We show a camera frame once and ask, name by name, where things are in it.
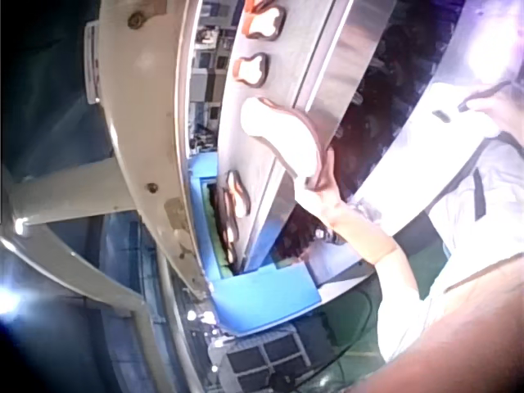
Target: person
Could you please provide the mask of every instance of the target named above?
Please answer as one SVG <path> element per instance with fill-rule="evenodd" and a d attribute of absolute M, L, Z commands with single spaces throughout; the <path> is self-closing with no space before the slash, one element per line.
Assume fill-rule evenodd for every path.
<path fill-rule="evenodd" d="M 429 217 L 450 258 L 424 300 L 420 299 L 413 271 L 396 241 L 341 200 L 333 175 L 332 150 L 327 152 L 313 191 L 303 182 L 295 182 L 297 203 L 374 265 L 382 289 L 378 345 L 386 362 L 417 343 L 432 325 L 444 323 L 446 316 L 454 315 L 457 320 L 456 315 L 472 305 L 489 312 L 489 294 L 510 287 L 517 288 L 520 296 L 523 293 L 522 108 L 504 92 L 469 102 L 468 106 L 489 115 L 507 131 L 505 137 L 510 142 L 508 138 L 486 141 L 458 184 L 431 206 Z M 445 334 L 441 332 L 439 340 L 442 337 Z"/>

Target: hand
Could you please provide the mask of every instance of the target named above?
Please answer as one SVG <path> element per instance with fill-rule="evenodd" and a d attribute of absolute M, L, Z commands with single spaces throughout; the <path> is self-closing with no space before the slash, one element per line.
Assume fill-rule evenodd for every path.
<path fill-rule="evenodd" d="M 486 90 L 490 86 L 479 86 L 475 91 Z M 518 98 L 512 97 L 513 93 L 520 94 Z M 468 102 L 468 108 L 472 111 L 480 111 L 487 114 L 497 126 L 507 133 L 512 134 L 521 145 L 524 145 L 524 102 L 522 93 L 516 92 L 517 88 L 507 86 L 488 98 L 478 98 Z"/>
<path fill-rule="evenodd" d="M 341 194 L 335 181 L 334 166 L 335 152 L 332 148 L 329 148 L 314 191 L 305 187 L 303 178 L 295 180 L 296 202 L 329 228 L 333 228 L 337 217 L 340 216 L 340 212 L 346 206 L 341 199 Z"/>

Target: blue panel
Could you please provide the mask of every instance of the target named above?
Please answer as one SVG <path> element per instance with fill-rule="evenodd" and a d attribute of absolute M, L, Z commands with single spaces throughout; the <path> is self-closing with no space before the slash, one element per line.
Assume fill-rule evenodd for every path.
<path fill-rule="evenodd" d="M 208 281 L 220 280 L 219 264 L 216 260 L 215 251 L 213 250 L 213 242 L 211 241 L 209 228 L 207 226 L 201 180 L 199 178 L 192 178 L 190 186 L 196 243 L 202 260 L 204 275 Z"/>
<path fill-rule="evenodd" d="M 220 327 L 243 336 L 288 320 L 320 303 L 320 295 L 304 264 L 213 282 L 212 297 Z"/>
<path fill-rule="evenodd" d="M 219 173 L 219 158 L 216 151 L 200 153 L 189 159 L 191 178 L 216 178 Z"/>

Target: white beam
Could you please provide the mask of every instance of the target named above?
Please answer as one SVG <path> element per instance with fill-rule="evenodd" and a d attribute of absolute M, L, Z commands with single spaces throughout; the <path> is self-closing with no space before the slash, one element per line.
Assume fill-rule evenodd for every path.
<path fill-rule="evenodd" d="M 142 352 L 159 393 L 174 393 L 155 339 L 145 300 L 94 268 L 71 250 L 47 225 L 34 225 L 23 236 L 15 233 L 6 195 L 2 198 L 0 243 L 40 273 L 82 296 L 132 312 Z"/>
<path fill-rule="evenodd" d="M 135 209 L 114 157 L 15 184 L 10 200 L 27 225 Z"/>

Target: curved metal panel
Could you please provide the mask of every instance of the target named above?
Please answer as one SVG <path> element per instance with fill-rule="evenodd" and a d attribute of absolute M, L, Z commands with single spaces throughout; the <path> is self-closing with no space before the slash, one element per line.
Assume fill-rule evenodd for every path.
<path fill-rule="evenodd" d="M 178 45 L 187 12 L 195 11 L 190 3 L 102 1 L 100 78 L 111 141 L 137 210 L 180 278 L 203 298 L 174 132 Z"/>

